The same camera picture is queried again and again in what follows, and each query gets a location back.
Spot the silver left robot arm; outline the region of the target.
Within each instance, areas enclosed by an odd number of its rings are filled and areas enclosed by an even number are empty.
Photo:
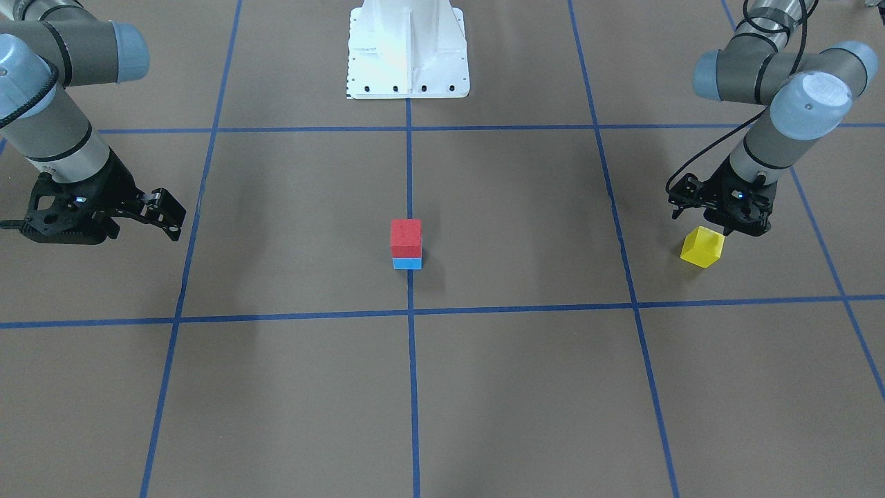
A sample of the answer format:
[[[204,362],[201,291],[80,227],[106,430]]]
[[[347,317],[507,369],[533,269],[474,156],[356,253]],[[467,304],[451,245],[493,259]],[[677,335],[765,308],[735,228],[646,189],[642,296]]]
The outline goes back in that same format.
[[[682,169],[667,180],[674,219],[701,208],[726,235],[765,234],[781,177],[843,122],[872,84],[879,58],[863,42],[785,53],[794,34],[805,34],[810,15],[805,1],[756,1],[744,7],[726,47],[699,57],[696,95],[757,104],[762,111],[743,124],[745,136],[707,180]]]

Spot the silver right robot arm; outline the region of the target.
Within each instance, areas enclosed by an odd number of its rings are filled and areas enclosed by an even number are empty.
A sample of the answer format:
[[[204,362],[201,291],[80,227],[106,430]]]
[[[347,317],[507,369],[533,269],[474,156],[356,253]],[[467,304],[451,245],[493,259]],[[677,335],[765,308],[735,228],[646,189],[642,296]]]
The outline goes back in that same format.
[[[186,208],[168,190],[143,192],[68,94],[145,77],[142,32],[79,1],[3,1],[1,56],[2,138],[38,171],[26,213],[2,228],[36,243],[98,245],[117,239],[122,217],[179,240]]]

